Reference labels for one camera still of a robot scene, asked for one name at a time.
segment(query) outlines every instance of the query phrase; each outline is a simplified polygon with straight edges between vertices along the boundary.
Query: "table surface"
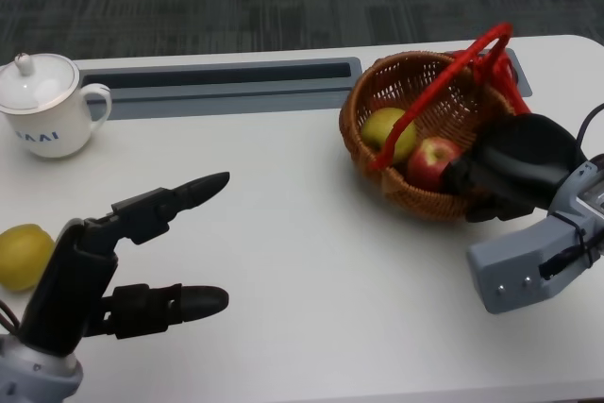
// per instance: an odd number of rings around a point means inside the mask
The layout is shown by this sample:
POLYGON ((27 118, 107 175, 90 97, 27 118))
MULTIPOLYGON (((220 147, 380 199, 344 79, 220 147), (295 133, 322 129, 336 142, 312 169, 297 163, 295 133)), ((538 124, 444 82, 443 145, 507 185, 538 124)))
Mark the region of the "table surface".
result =
MULTIPOLYGON (((358 57, 469 42, 80 61, 81 68, 358 57)), ((511 41, 529 106, 573 133, 604 101, 604 47, 575 36, 511 41)), ((74 402, 511 402, 604 395, 604 268, 545 303, 482 307, 471 243, 530 225, 413 220, 354 171, 336 109, 109 121, 78 155, 39 160, 0 123, 0 229, 72 217, 228 170, 227 188, 153 242, 118 247, 113 286, 218 285, 229 308, 168 332, 82 341, 74 402)), ((601 152, 604 116, 585 142, 601 152)), ((2 293, 18 313, 26 295, 2 293)))

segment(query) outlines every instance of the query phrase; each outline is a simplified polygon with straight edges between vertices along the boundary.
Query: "mug lid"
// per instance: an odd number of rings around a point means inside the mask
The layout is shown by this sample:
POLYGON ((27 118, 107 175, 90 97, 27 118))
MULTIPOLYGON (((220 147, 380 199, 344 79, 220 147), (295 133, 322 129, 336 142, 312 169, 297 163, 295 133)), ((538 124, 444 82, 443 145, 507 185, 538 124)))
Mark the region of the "mug lid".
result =
POLYGON ((49 109, 76 88, 79 71, 69 59, 55 54, 19 54, 0 70, 0 109, 33 113, 49 109))

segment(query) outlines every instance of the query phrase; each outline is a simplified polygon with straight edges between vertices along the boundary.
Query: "woven basket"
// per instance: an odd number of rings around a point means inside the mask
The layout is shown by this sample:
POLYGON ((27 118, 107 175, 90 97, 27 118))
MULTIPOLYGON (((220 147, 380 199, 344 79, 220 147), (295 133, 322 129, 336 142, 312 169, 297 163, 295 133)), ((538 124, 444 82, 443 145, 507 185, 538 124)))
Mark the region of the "woven basket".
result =
MULTIPOLYGON (((397 107, 409 113, 420 93, 454 60, 430 52, 406 52, 379 59, 358 80, 340 112, 344 144, 361 173, 376 183, 386 198, 429 220, 462 218, 485 194, 460 196, 417 189, 405 181, 404 164, 374 169, 371 164, 378 152, 362 142, 361 128, 371 113, 381 108, 397 107)), ((490 85, 478 86, 473 71, 464 66, 413 121, 418 143, 439 136, 467 150, 479 127, 514 113, 506 97, 490 85)))

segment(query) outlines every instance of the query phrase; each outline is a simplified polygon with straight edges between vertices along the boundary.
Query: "yellow fruit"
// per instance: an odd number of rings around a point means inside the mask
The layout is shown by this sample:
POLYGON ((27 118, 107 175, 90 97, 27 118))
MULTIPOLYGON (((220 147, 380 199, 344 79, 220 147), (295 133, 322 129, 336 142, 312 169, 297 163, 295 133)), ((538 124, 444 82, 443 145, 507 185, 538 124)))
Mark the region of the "yellow fruit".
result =
MULTIPOLYGON (((403 116, 405 110, 397 108, 383 108, 372 113, 361 129, 362 141, 376 150, 380 150, 388 139, 388 134, 392 131, 394 123, 403 116)), ((393 163, 398 164, 415 148, 417 134, 415 124, 411 122, 403 131, 394 147, 393 163)))
POLYGON ((0 284, 12 292, 37 285, 54 248, 50 235, 35 224, 8 229, 0 235, 0 284))

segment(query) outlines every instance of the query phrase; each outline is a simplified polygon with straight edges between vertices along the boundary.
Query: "white mug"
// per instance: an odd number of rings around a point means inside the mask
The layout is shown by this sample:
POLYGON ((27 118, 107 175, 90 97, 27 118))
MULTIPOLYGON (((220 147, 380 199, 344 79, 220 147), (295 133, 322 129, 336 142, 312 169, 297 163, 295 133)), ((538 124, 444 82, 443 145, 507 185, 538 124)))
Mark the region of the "white mug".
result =
POLYGON ((79 70, 71 60, 22 54, 0 72, 0 111, 32 153, 45 158, 68 156, 84 146, 111 113, 108 87, 89 84, 79 89, 78 85, 79 70), (100 95, 107 103, 105 114, 95 122, 86 104, 89 94, 100 95))

